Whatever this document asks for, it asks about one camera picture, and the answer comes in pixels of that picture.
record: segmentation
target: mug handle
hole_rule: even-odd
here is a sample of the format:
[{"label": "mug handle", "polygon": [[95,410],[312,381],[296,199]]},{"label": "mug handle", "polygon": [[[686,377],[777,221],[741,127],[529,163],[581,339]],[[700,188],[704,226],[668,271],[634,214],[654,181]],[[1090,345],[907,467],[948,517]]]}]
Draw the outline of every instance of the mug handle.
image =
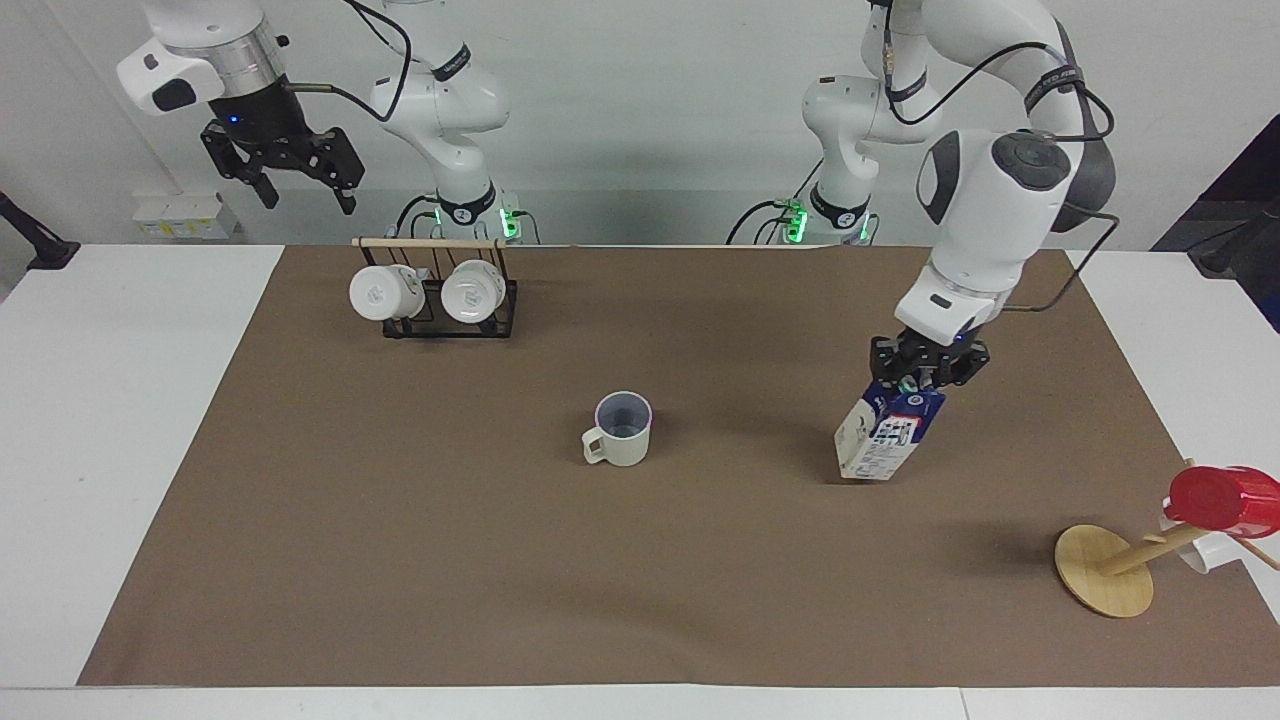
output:
[{"label": "mug handle", "polygon": [[591,465],[596,465],[605,460],[604,457],[604,430],[600,428],[591,428],[582,433],[582,456]]}]

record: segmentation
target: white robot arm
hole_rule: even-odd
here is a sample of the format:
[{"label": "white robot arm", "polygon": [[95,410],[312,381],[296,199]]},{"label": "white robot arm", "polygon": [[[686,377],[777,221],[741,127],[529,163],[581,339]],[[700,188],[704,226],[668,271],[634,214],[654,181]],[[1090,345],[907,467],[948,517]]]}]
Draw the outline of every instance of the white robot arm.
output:
[{"label": "white robot arm", "polygon": [[897,306],[908,329],[873,342],[886,387],[922,370],[938,386],[964,384],[987,363],[977,333],[1000,314],[1024,263],[1051,231],[1106,204],[1115,168],[1066,32],[1038,0],[870,1],[863,60],[878,79],[822,78],[805,99],[826,160],[805,202],[813,238],[847,242],[865,223],[877,170],[868,142],[933,135],[946,97],[928,85],[929,46],[1024,99],[1029,129],[954,131],[927,154],[916,192],[937,242]]},{"label": "white robot arm", "polygon": [[288,38],[271,35],[255,0],[143,0],[142,8],[154,37],[116,67],[138,108],[161,115],[209,102],[215,119],[201,141],[223,177],[275,208],[279,193],[264,169],[301,172],[355,211],[365,167],[342,128],[307,127],[279,55]]},{"label": "white robot arm", "polygon": [[[412,40],[413,65],[397,113],[383,129],[426,159],[443,213],[440,233],[451,238],[498,240],[518,234],[516,197],[495,186],[484,152],[466,135],[498,129],[511,117],[502,83],[471,61],[447,0],[383,0],[387,15]],[[403,54],[401,44],[393,44]],[[374,87],[387,105],[394,85]]]}]

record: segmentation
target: green indicator light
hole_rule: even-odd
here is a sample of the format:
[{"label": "green indicator light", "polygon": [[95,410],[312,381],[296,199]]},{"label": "green indicator light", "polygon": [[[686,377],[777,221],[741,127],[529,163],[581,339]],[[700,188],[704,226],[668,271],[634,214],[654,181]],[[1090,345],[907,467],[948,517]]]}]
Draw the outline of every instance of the green indicator light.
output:
[{"label": "green indicator light", "polygon": [[870,215],[867,215],[865,220],[863,220],[863,232],[859,236],[860,240],[858,241],[858,243],[872,245],[876,241],[876,233],[878,232],[879,232],[879,215],[872,213]]},{"label": "green indicator light", "polygon": [[795,208],[795,214],[791,218],[791,227],[787,228],[787,242],[791,245],[804,242],[804,231],[809,227],[809,213],[804,208]]},{"label": "green indicator light", "polygon": [[511,213],[508,213],[506,208],[499,208],[498,215],[502,217],[502,225],[508,240],[520,234],[520,225],[511,219]]}]

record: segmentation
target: red cup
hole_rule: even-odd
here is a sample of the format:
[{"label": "red cup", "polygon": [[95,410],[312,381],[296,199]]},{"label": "red cup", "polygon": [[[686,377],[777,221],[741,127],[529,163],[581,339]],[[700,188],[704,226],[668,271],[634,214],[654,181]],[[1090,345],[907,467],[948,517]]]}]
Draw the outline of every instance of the red cup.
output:
[{"label": "red cup", "polygon": [[1174,478],[1165,515],[1245,539],[1280,532],[1280,483],[1253,468],[1190,468]]}]

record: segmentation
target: white table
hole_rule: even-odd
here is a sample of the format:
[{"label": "white table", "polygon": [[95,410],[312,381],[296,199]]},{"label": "white table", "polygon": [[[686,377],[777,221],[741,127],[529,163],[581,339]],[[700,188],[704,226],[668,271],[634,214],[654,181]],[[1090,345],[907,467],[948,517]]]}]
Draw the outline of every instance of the white table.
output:
[{"label": "white table", "polygon": [[[0,305],[0,717],[1199,720],[1280,707],[1280,688],[69,689],[280,252],[87,246]],[[1098,256],[1085,283],[1184,456],[1280,471],[1280,336],[1238,286],[1181,255],[1123,252]],[[1280,619],[1280,577],[1245,561]]]}]

